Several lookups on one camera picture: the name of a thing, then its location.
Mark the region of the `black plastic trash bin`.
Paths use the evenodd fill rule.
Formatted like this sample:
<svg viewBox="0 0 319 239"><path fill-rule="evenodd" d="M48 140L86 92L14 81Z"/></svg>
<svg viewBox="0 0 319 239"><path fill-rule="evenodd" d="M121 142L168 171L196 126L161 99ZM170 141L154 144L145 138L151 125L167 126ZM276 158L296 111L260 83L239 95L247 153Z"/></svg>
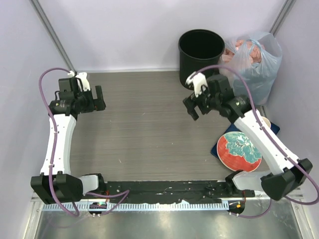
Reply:
<svg viewBox="0 0 319 239"><path fill-rule="evenodd" d="M197 70L216 65L225 50L225 42L217 33L206 29L185 32L178 40L179 80L188 89L186 79Z"/></svg>

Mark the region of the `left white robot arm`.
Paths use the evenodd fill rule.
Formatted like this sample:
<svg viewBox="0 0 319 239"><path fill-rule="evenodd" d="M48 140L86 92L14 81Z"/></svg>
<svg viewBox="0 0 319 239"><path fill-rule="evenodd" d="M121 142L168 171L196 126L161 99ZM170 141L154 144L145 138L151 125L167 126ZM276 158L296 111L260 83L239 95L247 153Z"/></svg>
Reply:
<svg viewBox="0 0 319 239"><path fill-rule="evenodd" d="M49 176L57 199L62 203L80 201L86 193L100 199L106 193L104 178L100 173L86 174L79 178L71 175L70 149L78 115L103 111L106 104L101 86L96 86L94 98L87 73L59 79L59 90L55 100L49 104L53 117L50 118L50 135L47 153L40 175L33 176L30 185L45 204L53 204Z"/></svg>

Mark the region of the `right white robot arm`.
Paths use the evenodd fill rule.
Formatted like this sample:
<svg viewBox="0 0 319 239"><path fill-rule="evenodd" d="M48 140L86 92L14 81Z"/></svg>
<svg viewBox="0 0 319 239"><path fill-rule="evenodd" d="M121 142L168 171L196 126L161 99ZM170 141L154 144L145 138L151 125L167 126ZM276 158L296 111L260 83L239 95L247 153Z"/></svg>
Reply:
<svg viewBox="0 0 319 239"><path fill-rule="evenodd" d="M236 170L225 184L229 196L238 196L243 190L255 190L278 201L309 177L312 163L307 158L299 159L267 127L251 95L235 96L223 75L206 78L202 73L192 73L186 84L193 89L193 93L183 100L188 114L197 120L199 115L195 108L204 115L211 110L218 111L248 137L269 167L269 171L264 172Z"/></svg>

